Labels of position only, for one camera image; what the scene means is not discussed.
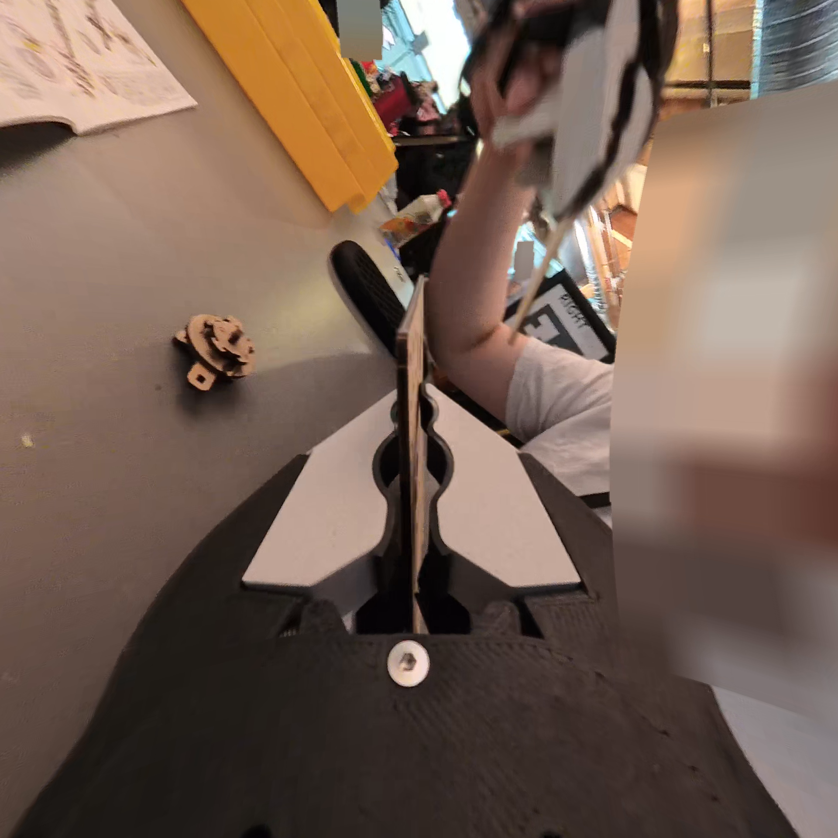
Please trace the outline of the illustrated instruction booklet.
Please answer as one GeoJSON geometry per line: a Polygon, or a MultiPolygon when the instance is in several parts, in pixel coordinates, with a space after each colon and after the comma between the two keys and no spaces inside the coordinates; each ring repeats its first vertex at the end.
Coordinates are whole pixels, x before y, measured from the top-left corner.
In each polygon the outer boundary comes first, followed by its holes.
{"type": "Polygon", "coordinates": [[[1,2],[2,128],[83,137],[196,106],[113,2],[1,2]]]}

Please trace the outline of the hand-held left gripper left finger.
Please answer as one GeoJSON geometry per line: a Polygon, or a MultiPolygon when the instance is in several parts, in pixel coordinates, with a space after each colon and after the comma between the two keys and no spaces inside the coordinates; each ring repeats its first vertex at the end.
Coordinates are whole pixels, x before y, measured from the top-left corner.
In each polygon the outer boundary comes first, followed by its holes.
{"type": "Polygon", "coordinates": [[[412,628],[401,556],[397,394],[312,448],[242,577],[248,592],[332,603],[341,617],[380,609],[383,632],[412,628]]]}

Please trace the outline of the person's right forearm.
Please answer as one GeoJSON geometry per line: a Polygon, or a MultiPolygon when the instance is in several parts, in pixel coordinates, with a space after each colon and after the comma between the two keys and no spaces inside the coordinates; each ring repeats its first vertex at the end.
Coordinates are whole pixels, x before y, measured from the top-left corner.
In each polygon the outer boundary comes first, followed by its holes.
{"type": "Polygon", "coordinates": [[[531,151],[529,143],[506,149],[484,146],[436,249],[425,291],[433,361],[450,382],[500,421],[528,341],[505,323],[505,311],[516,236],[536,196],[532,187],[519,183],[531,151]]]}

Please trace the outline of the yellow plastic bin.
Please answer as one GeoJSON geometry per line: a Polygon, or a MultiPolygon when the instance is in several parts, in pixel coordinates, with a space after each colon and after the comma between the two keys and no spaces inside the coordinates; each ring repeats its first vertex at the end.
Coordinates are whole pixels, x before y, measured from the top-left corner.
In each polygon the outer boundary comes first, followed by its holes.
{"type": "Polygon", "coordinates": [[[364,210],[395,145],[319,2],[182,4],[325,208],[364,210]]]}

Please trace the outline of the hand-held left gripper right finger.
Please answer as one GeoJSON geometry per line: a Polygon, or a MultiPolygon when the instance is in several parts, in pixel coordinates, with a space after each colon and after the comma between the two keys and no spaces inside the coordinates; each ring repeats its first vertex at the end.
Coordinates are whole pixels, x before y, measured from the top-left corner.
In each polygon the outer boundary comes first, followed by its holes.
{"type": "Polygon", "coordinates": [[[425,398],[425,631],[468,632],[493,602],[582,592],[517,450],[434,385],[425,398]]]}

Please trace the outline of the thin wooden stick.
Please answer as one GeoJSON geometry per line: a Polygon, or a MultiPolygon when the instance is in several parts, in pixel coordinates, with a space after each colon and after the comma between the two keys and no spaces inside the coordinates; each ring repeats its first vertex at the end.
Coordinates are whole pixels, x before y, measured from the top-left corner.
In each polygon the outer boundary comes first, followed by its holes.
{"type": "Polygon", "coordinates": [[[557,221],[551,228],[550,235],[546,239],[544,257],[539,266],[535,267],[531,272],[525,293],[519,300],[518,309],[516,309],[512,325],[509,327],[510,334],[507,341],[509,345],[514,345],[518,340],[517,335],[522,329],[524,320],[529,316],[529,310],[538,296],[539,288],[546,277],[550,263],[556,259],[562,242],[574,225],[574,219],[575,217],[573,215],[568,215],[557,221]]]}

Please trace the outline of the black quilted wrist pad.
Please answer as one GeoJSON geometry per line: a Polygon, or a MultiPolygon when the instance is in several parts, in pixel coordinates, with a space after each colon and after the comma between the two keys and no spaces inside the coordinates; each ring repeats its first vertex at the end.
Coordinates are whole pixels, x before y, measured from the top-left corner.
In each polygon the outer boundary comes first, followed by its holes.
{"type": "Polygon", "coordinates": [[[329,265],[336,287],[361,325],[395,359],[396,335],[406,309],[384,273],[352,240],[343,240],[331,249],[329,265]]]}

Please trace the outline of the person's white shirt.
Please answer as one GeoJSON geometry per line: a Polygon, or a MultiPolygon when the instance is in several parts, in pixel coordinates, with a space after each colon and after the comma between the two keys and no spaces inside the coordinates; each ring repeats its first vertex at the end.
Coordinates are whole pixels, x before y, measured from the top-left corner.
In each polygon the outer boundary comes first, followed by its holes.
{"type": "Polygon", "coordinates": [[[610,429],[613,365],[528,339],[509,385],[512,435],[612,527],[610,429]]]}

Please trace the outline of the person's right hand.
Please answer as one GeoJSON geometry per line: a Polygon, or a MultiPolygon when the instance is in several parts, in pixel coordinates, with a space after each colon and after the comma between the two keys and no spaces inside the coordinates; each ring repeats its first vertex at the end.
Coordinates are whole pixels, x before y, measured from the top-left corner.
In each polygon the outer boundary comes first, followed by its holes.
{"type": "Polygon", "coordinates": [[[502,86],[501,77],[514,42],[512,30],[492,33],[470,71],[470,106],[478,135],[484,141],[490,139],[498,120],[526,113],[560,76],[560,50],[550,45],[528,44],[502,86]]]}

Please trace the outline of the printed tag plate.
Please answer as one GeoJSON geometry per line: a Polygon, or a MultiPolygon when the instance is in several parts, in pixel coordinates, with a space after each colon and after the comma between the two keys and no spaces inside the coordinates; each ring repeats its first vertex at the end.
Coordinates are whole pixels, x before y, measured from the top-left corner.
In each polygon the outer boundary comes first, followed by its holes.
{"type": "Polygon", "coordinates": [[[554,270],[542,281],[519,330],[586,359],[614,362],[616,338],[563,269],[554,270]]]}

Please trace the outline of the round wooden model assembly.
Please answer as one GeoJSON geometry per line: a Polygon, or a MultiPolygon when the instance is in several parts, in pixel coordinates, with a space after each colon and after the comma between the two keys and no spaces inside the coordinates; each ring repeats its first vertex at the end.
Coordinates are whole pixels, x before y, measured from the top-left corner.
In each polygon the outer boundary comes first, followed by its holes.
{"type": "Polygon", "coordinates": [[[255,345],[236,318],[194,315],[172,341],[192,359],[186,381],[198,392],[210,391],[219,381],[244,379],[255,371],[255,345]]]}

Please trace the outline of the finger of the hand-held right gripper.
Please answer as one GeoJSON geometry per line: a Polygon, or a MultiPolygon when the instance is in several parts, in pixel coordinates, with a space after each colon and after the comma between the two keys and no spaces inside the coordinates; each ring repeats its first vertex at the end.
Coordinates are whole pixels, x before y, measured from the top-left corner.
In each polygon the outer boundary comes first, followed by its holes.
{"type": "Polygon", "coordinates": [[[586,2],[586,199],[600,198],[639,155],[663,86],[663,3],[586,2]]]}
{"type": "Polygon", "coordinates": [[[555,219],[578,216],[586,199],[586,40],[590,25],[556,25],[551,39],[562,53],[551,92],[551,212],[555,219]]]}

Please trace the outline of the laser-cut wooden parts sheet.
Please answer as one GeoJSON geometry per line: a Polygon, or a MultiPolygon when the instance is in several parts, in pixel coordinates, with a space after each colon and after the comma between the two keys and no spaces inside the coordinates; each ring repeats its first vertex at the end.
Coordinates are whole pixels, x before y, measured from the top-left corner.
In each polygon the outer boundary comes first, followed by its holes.
{"type": "Polygon", "coordinates": [[[417,279],[409,307],[395,336],[400,548],[402,564],[407,572],[413,634],[425,634],[427,631],[417,599],[428,532],[427,441],[423,424],[426,397],[426,283],[424,275],[417,279]]]}

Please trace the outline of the plastic bottle with red cap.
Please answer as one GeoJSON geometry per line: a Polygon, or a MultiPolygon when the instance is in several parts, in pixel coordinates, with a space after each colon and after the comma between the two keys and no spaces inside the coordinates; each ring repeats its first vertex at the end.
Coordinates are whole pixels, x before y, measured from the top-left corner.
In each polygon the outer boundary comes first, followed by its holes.
{"type": "Polygon", "coordinates": [[[451,206],[451,198],[445,190],[421,195],[382,223],[379,232],[389,246],[400,250],[437,224],[451,206]]]}

